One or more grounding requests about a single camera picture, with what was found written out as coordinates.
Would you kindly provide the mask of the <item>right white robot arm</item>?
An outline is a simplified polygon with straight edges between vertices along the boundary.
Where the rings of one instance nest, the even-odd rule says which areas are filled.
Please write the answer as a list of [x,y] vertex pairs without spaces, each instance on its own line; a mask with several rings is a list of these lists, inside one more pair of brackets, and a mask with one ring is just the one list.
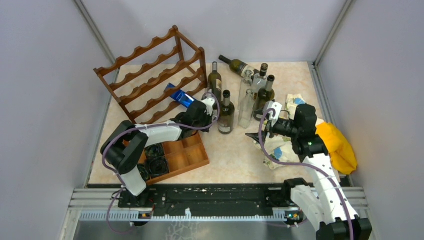
[[[315,191],[303,178],[284,182],[281,199],[287,206],[297,205],[316,231],[318,240],[369,240],[373,227],[368,218],[362,218],[352,207],[340,186],[331,163],[329,151],[316,133],[317,115],[314,106],[300,104],[294,119],[282,119],[282,105],[269,101],[263,108],[257,133],[248,137],[259,143],[264,155],[282,166],[307,169]],[[299,162],[281,162],[265,148],[265,141],[276,135],[288,137]]]

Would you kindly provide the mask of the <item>brown wooden wine rack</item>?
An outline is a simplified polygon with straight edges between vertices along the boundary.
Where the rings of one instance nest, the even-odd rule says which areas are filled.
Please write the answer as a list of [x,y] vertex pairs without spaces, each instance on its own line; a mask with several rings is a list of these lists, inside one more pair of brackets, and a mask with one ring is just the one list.
[[[174,42],[167,53],[161,53],[153,62],[146,62],[137,70],[129,70],[153,49]],[[151,124],[177,108],[171,100],[177,91],[186,91],[198,97],[207,88],[206,52],[197,46],[179,28],[172,26],[165,36],[154,37],[149,45],[136,47],[129,56],[119,56],[111,66],[93,70],[111,98],[121,120],[133,124]]]

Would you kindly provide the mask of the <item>blue square glass bottle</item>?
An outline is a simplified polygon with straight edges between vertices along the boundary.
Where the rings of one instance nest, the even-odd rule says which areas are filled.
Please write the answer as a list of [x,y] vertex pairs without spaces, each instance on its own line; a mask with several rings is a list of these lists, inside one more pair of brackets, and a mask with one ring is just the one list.
[[194,97],[186,93],[185,91],[179,89],[172,95],[170,95],[170,98],[172,98],[175,102],[179,103],[180,105],[184,106],[185,108],[189,108],[192,103],[196,101]]

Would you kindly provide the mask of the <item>dark wine bottle beige label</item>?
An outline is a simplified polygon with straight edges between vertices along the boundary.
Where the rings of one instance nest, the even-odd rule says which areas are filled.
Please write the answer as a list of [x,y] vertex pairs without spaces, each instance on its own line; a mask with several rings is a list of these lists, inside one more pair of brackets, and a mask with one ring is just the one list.
[[222,100],[222,76],[218,72],[218,63],[212,63],[212,71],[208,75],[208,89],[215,95],[218,101]]

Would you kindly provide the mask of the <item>dark wine bottle grey label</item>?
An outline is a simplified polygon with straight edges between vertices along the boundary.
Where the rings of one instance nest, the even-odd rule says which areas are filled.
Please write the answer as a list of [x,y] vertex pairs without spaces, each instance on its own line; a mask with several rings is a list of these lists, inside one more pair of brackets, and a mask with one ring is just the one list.
[[220,113],[218,118],[218,131],[223,135],[230,134],[234,129],[235,106],[231,102],[231,92],[223,91],[223,99],[220,102]]

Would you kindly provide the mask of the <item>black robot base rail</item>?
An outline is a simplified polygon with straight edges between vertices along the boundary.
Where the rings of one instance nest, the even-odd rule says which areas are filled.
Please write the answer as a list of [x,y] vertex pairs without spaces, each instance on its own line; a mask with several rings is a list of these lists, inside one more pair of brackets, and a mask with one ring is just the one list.
[[368,205],[359,187],[344,187],[344,197],[325,199],[298,178],[278,184],[159,184],[140,196],[114,186],[76,189],[69,206],[82,221],[129,222],[282,222],[316,226],[338,224],[350,205],[353,226],[371,227]]

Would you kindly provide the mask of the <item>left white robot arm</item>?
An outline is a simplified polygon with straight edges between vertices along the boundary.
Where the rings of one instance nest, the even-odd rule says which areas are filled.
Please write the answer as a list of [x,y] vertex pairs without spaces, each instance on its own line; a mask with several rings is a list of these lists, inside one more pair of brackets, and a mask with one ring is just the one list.
[[145,148],[165,142],[177,142],[189,138],[195,131],[207,132],[217,121],[214,112],[216,100],[207,97],[194,101],[185,112],[163,123],[134,124],[121,122],[100,149],[102,163],[113,171],[124,188],[130,192],[130,200],[138,207],[149,203],[150,193],[137,165]]

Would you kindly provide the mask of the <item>wooden compartment tray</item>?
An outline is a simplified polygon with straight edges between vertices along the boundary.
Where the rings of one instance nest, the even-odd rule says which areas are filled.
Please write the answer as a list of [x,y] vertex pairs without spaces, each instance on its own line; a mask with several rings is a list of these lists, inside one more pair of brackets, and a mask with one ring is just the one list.
[[[150,180],[146,181],[148,186],[201,168],[210,163],[199,133],[180,141],[168,141],[161,144],[163,145],[165,153],[164,157],[168,161],[169,173],[155,178],[150,176]],[[144,150],[138,164],[145,165],[146,160],[147,158]]]

